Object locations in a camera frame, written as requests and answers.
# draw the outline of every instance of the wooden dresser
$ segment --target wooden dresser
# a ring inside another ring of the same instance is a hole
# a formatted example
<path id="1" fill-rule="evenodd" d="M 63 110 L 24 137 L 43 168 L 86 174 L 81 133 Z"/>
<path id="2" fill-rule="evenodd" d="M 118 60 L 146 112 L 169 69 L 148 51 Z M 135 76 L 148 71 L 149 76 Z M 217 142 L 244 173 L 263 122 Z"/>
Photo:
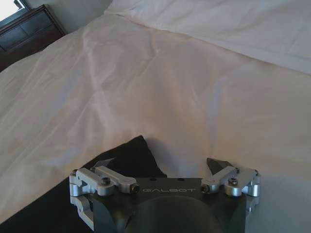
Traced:
<path id="1" fill-rule="evenodd" d="M 0 72 L 16 61 L 43 50 L 64 31 L 42 5 L 0 28 Z"/>

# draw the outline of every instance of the wrinkled sheet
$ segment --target wrinkled sheet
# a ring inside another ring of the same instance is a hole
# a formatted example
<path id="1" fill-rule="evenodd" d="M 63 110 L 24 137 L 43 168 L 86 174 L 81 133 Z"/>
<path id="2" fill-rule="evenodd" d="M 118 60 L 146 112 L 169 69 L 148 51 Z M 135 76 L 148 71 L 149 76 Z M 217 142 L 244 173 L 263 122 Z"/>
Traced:
<path id="1" fill-rule="evenodd" d="M 258 169 L 249 232 L 310 232 L 310 106 L 310 75 L 104 15 L 0 73 L 0 222 L 142 134 L 169 177 Z"/>
<path id="2" fill-rule="evenodd" d="M 114 0 L 106 13 L 311 74 L 310 0 Z"/>

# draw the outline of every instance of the bolt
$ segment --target bolt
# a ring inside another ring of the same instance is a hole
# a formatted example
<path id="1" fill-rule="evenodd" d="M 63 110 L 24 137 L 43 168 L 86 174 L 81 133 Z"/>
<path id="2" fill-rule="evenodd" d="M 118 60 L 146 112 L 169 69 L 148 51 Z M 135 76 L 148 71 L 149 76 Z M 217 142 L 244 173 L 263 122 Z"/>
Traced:
<path id="1" fill-rule="evenodd" d="M 201 185 L 201 192 L 204 194 L 209 194 L 209 186 L 206 184 Z"/>
<path id="2" fill-rule="evenodd" d="M 236 178 L 230 178 L 228 180 L 228 182 L 229 182 L 230 186 L 237 186 L 238 185 L 238 180 Z"/>
<path id="3" fill-rule="evenodd" d="M 139 185 L 134 183 L 130 186 L 130 194 L 136 194 L 139 192 Z"/>
<path id="4" fill-rule="evenodd" d="M 73 170 L 73 171 L 70 173 L 71 176 L 76 176 L 76 174 L 77 174 L 77 169 Z"/>
<path id="5" fill-rule="evenodd" d="M 104 177 L 101 180 L 102 185 L 110 185 L 110 178 L 109 177 Z"/>

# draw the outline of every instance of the metal linkage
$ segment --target metal linkage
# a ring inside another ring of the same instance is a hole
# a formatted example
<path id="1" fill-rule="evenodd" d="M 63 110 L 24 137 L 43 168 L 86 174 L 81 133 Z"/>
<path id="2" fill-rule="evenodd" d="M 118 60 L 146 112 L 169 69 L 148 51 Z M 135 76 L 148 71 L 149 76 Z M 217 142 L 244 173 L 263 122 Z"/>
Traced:
<path id="1" fill-rule="evenodd" d="M 114 193 L 115 186 L 120 192 L 135 194 L 139 192 L 139 185 L 135 178 L 123 176 L 104 166 L 91 169 L 74 170 L 69 176 L 70 202 L 77 206 L 79 217 L 94 230 L 93 212 L 84 194 L 109 196 Z"/>
<path id="2" fill-rule="evenodd" d="M 246 221 L 255 206 L 259 204 L 261 175 L 257 170 L 239 169 L 227 166 L 209 178 L 201 181 L 203 193 L 217 193 L 221 185 L 228 196 L 239 197 L 246 194 Z"/>

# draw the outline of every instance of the white pillow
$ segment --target white pillow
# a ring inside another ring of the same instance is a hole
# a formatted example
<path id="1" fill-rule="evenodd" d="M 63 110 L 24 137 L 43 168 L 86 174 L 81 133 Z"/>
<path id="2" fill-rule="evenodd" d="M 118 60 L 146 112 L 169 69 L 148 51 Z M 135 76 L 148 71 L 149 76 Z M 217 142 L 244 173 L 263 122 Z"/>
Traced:
<path id="1" fill-rule="evenodd" d="M 109 14 L 311 74 L 310 0 L 114 0 Z"/>

